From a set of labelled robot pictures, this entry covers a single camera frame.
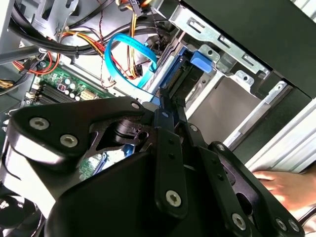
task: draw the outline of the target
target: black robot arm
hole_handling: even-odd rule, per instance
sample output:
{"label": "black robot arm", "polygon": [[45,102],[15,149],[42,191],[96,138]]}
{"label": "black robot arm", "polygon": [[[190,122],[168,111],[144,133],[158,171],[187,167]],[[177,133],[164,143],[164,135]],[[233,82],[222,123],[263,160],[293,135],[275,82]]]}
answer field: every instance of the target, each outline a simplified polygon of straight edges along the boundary
{"label": "black robot arm", "polygon": [[[46,237],[304,236],[227,147],[205,143],[181,101],[164,96],[161,103],[154,112],[130,97],[17,111],[2,154],[4,185],[30,182],[12,165],[26,162],[55,198]],[[124,144],[135,153],[83,182],[69,181],[83,159]]]}

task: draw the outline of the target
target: metal bolt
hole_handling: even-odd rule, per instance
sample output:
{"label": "metal bolt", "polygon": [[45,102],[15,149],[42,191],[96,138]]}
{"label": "metal bolt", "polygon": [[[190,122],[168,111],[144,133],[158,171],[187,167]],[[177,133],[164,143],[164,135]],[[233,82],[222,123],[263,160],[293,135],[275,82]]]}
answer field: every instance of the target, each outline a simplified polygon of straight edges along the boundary
{"label": "metal bolt", "polygon": [[282,230],[286,231],[287,230],[287,227],[286,225],[283,223],[283,221],[281,221],[279,218],[276,218],[276,222],[278,224],[278,226],[281,227]]}
{"label": "metal bolt", "polygon": [[218,147],[221,151],[224,151],[224,150],[225,150],[225,147],[224,147],[222,144],[217,144],[217,147]]}
{"label": "metal bolt", "polygon": [[232,215],[232,220],[239,229],[241,229],[242,231],[246,230],[246,223],[239,214],[234,213]]}
{"label": "metal bolt", "polygon": [[60,143],[65,147],[72,148],[78,144],[78,139],[73,135],[65,134],[60,137]]}
{"label": "metal bolt", "polygon": [[49,122],[44,118],[32,118],[30,120],[30,126],[36,130],[45,130],[49,127]]}
{"label": "metal bolt", "polygon": [[300,228],[298,228],[297,224],[293,220],[289,219],[288,222],[290,226],[293,228],[293,230],[295,230],[296,232],[300,231]]}
{"label": "metal bolt", "polygon": [[173,190],[169,190],[166,192],[167,202],[174,207],[179,207],[181,205],[180,196]]}
{"label": "metal bolt", "polygon": [[139,107],[139,105],[138,104],[136,104],[136,103],[132,103],[132,106],[135,108],[135,109],[140,109],[140,107]]}
{"label": "metal bolt", "polygon": [[195,127],[194,125],[191,125],[190,128],[191,128],[194,132],[197,132],[197,131],[198,131],[198,128]]}

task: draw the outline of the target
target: blue drive latch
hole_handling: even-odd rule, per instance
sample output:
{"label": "blue drive latch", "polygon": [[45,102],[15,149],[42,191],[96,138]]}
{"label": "blue drive latch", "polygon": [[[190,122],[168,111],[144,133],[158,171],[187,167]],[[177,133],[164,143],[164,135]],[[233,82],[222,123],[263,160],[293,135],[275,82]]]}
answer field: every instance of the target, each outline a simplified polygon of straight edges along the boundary
{"label": "blue drive latch", "polygon": [[212,61],[199,51],[194,52],[190,62],[206,73],[210,73],[213,70]]}

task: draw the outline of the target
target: motherboard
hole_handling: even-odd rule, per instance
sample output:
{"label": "motherboard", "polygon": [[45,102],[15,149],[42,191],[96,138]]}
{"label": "motherboard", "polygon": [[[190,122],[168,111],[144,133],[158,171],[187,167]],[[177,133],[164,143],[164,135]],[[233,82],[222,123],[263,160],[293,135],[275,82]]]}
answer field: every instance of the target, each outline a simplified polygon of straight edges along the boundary
{"label": "motherboard", "polygon": [[96,89],[63,69],[56,68],[50,74],[35,77],[25,101],[28,105],[47,105],[110,97],[114,96],[107,90]]}

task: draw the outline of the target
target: ribbon cable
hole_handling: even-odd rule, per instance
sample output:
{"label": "ribbon cable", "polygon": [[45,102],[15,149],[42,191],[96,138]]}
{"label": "ribbon cable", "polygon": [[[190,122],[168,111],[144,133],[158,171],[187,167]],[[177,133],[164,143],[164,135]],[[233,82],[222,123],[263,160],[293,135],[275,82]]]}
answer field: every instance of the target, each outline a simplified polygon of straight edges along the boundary
{"label": "ribbon cable", "polygon": [[[125,43],[128,46],[136,49],[138,52],[140,52],[142,55],[147,57],[149,60],[151,60],[152,64],[149,67],[149,70],[145,73],[145,75],[142,77],[142,79],[140,80],[137,86],[135,86],[129,80],[127,80],[125,76],[120,72],[120,70],[115,66],[115,63],[113,62],[111,58],[111,45],[113,41],[120,41],[122,43]],[[116,83],[123,88],[124,92],[126,92],[127,94],[133,97],[137,97],[143,101],[150,101],[152,99],[153,95],[142,89],[142,87],[146,84],[146,82],[152,77],[152,75],[157,70],[156,55],[149,48],[142,45],[140,42],[138,42],[137,40],[135,40],[134,38],[130,36],[127,36],[122,33],[118,33],[118,34],[115,34],[109,40],[105,53],[104,53],[104,61],[110,75],[116,81]]]}

